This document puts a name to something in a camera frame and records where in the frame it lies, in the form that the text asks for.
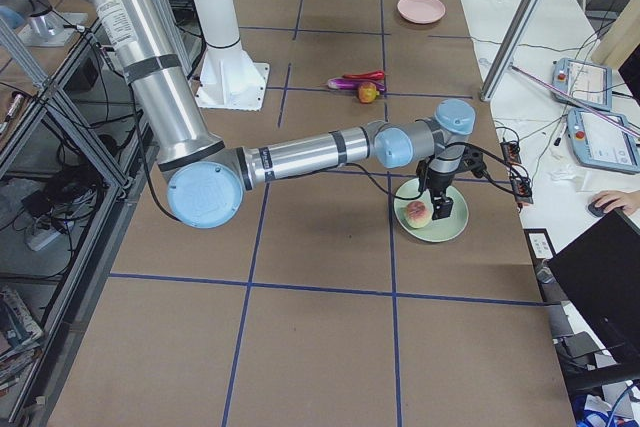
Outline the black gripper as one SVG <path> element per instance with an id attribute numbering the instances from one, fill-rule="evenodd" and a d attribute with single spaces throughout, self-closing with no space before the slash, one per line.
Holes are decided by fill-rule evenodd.
<path id="1" fill-rule="evenodd" d="M 420 160 L 417 164 L 418 192 L 422 194 L 429 191 L 433 206 L 433 220 L 446 219 L 451 216 L 453 209 L 453 199 L 447 196 L 446 190 L 452 184 L 454 174 L 437 171 L 430 164 L 431 159 Z"/>

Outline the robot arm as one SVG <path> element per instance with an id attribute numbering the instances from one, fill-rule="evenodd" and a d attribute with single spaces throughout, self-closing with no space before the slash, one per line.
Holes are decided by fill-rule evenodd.
<path id="1" fill-rule="evenodd" d="M 448 99 L 433 116 L 404 125 L 375 121 L 271 146 L 228 148 L 211 133 L 152 0 L 91 3 L 159 143 L 159 170 L 174 216 L 196 228 L 229 221 L 259 183 L 310 175 L 375 157 L 388 169 L 415 164 L 434 218 L 450 215 L 447 195 L 461 171 L 476 113 Z"/>

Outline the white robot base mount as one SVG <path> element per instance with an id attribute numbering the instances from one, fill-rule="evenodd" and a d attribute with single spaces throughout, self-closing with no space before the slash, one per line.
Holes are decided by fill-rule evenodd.
<path id="1" fill-rule="evenodd" d="M 254 62 L 240 43 L 208 47 L 195 99 L 205 109 L 259 111 L 270 74 L 268 63 Z"/>

